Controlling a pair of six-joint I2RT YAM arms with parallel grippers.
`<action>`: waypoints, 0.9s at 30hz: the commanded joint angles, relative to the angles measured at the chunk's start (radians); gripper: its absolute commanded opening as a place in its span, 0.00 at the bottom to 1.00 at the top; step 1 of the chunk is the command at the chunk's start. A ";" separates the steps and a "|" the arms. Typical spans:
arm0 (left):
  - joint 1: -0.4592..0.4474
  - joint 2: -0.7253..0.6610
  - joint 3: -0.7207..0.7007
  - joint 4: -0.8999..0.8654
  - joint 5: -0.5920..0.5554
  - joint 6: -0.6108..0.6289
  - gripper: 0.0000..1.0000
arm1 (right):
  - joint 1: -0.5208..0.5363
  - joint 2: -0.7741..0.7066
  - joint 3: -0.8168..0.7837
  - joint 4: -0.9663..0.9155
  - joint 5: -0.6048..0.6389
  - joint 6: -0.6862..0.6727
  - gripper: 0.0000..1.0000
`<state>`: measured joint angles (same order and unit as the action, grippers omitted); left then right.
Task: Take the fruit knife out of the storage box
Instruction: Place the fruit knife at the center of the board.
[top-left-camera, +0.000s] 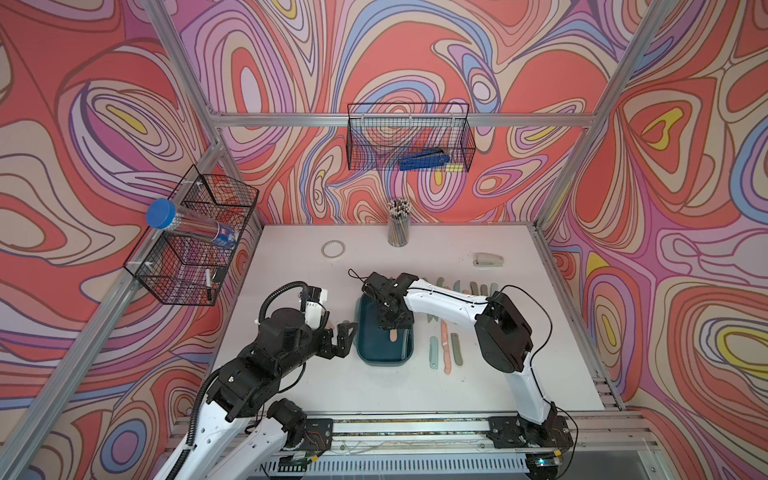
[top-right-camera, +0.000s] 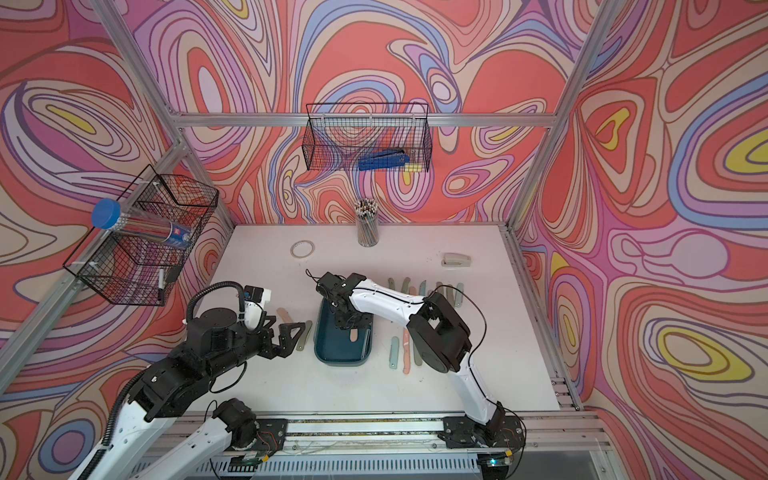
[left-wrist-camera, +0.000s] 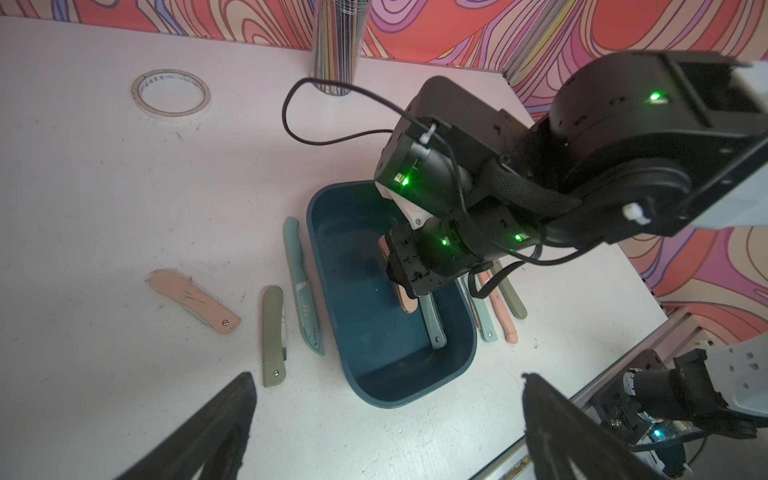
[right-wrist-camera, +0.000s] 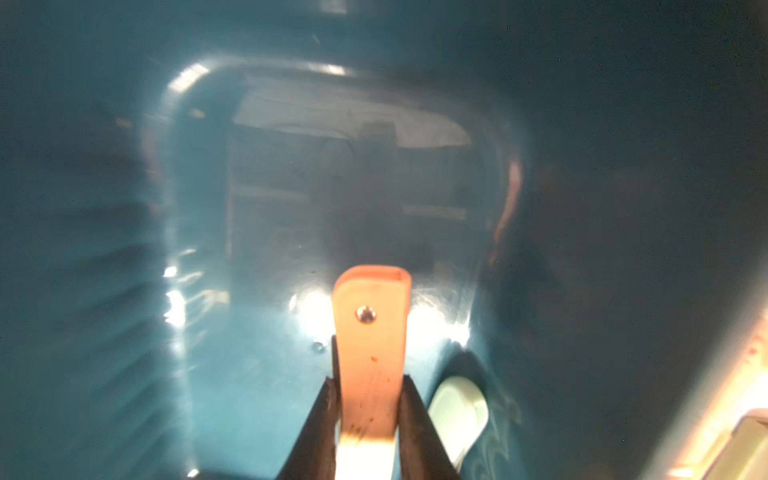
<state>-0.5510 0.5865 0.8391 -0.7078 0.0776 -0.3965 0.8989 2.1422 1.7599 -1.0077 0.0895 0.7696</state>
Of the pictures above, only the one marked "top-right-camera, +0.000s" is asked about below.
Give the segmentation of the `teal knife row end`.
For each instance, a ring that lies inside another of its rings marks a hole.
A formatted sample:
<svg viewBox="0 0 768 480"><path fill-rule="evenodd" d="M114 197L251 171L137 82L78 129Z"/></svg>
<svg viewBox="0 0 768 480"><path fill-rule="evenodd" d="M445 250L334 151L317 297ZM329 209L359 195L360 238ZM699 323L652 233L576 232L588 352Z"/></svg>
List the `teal knife row end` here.
<svg viewBox="0 0 768 480"><path fill-rule="evenodd" d="M464 284L462 282L459 282L456 285L456 293L454 298L454 306L456 308L460 308L463 304L464 300Z"/></svg>

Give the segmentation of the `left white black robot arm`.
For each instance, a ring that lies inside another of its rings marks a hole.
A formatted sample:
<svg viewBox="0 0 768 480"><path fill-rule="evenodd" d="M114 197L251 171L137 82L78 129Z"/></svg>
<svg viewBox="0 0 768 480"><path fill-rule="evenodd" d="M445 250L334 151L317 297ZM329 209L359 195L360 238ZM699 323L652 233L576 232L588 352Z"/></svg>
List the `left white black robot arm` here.
<svg viewBox="0 0 768 480"><path fill-rule="evenodd" d="M216 282L190 299L185 340L165 358L131 378L110 409L102 439L73 473L75 479L126 479L170 427L200 397L215 393L223 374L245 369L255 357L287 358L306 330L303 322L278 324L265 311L268 290L235 281ZM143 478L183 479L223 451L262 443L267 454L281 450L267 440L254 412L242 401L221 402L192 436L153 465Z"/></svg>

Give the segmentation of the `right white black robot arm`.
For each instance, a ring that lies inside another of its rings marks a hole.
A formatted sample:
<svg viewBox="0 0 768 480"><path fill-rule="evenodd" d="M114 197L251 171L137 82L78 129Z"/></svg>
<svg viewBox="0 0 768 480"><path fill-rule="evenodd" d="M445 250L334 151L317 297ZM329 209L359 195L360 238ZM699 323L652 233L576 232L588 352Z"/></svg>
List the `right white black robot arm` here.
<svg viewBox="0 0 768 480"><path fill-rule="evenodd" d="M470 328L448 299L434 291L415 296L381 286L353 273L313 277L338 328L349 330L377 317L405 328L424 363L447 375L462 400L464 414L443 419L439 437L450 448L496 447L503 442L506 410L486 392L474 369Z"/></svg>

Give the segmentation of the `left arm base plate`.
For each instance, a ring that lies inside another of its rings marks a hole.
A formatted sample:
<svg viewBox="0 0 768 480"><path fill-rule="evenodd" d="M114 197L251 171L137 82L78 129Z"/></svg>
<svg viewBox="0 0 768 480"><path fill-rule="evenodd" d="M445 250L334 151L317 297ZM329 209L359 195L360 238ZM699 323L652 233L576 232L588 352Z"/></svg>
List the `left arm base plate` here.
<svg viewBox="0 0 768 480"><path fill-rule="evenodd" d="M228 446L230 450L274 454L284 447L288 420L266 418L224 425L225 431L231 436Z"/></svg>

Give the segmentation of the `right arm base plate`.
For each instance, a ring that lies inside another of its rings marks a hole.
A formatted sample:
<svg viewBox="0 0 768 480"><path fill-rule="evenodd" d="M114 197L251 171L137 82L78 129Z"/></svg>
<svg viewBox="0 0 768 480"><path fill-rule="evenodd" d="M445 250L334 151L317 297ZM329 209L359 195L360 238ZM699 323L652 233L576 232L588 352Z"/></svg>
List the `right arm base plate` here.
<svg viewBox="0 0 768 480"><path fill-rule="evenodd" d="M466 415L444 417L437 437L449 449L502 448L517 451L526 443L522 422L512 415L491 420L488 425L475 422Z"/></svg>

